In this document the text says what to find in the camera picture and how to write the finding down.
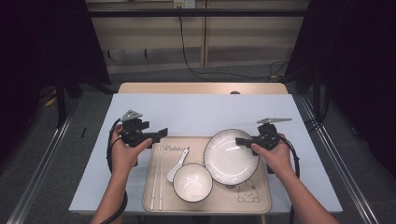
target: placemat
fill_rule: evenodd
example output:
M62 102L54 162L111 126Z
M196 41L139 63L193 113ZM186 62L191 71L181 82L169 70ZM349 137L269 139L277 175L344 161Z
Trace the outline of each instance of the placemat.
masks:
M205 147L209 140L210 137L168 136L162 139L162 143L154 144L143 199L143 205L148 211L162 213L193 212L197 214L263 214L270 209L271 199L266 182L266 169L262 161L259 162L258 168L250 179L235 185L233 188L227 188L213 180L212 191L198 203L185 202L176 195L173 184L167 180L166 175L176 165L185 148L190 152L184 160L184 165L189 163L204 165ZM152 200L156 169L157 181L154 200ZM160 210L160 195L163 196L162 210Z

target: handheld controller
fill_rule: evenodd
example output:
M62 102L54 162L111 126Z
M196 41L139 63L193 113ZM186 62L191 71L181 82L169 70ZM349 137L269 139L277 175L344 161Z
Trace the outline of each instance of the handheld controller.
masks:
M266 148L267 150L272 150L277 146L279 142L280 136L277 134L276 127L271 122L280 122L280 121L288 121L291 119L262 119L257 121L258 123L262 123L257 129L259 130L258 136L252 136L252 139L245 138L235 138L235 143L238 146L245 146L247 148L251 148L251 144L255 143L261 147ZM257 156L257 152L252 150L253 155ZM268 174L273 174L274 171L267 165Z
M152 143L159 143L161 138L168 135L168 129L162 129L157 133L143 133L149 127L149 122L142 122L141 114L129 110L121 119L122 122L122 141L130 147L137 147L148 138L152 138Z

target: black curtain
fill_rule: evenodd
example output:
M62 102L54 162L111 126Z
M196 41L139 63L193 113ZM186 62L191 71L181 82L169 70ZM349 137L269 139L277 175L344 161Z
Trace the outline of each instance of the black curtain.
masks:
M79 82L109 83L84 0L0 2L0 162L33 117L43 87L61 77L72 96Z
M310 10L335 13L307 17L287 75L306 91L320 72L330 96L367 141L375 157L396 176L396 20L392 0L311 0Z

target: hand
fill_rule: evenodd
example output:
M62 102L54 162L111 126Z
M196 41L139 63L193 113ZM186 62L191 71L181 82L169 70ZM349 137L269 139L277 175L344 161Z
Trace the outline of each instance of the hand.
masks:
M290 149L282 140L279 140L277 146L272 150L267 150L257 144L251 144L251 148L265 158L268 166L278 178L290 172L294 173L291 168Z
M118 124L114 128L111 144L116 141L122 131L122 125ZM128 147L122 140L117 140L113 145L111 152L112 158L112 174L113 175L128 175L134 165L137 163L137 156L152 143L152 139L146 139L137 147Z

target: white spoon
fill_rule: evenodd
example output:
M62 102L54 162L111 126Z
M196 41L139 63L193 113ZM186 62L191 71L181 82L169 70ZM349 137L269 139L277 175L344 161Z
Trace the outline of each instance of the white spoon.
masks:
M188 149L184 149L183 154L181 154L180 160L176 163L175 167L172 168L172 170L169 171L168 175L166 176L170 182L173 182L173 178L175 176L175 173L178 169L180 169L181 166L183 166L183 161L186 159L187 154L189 154Z

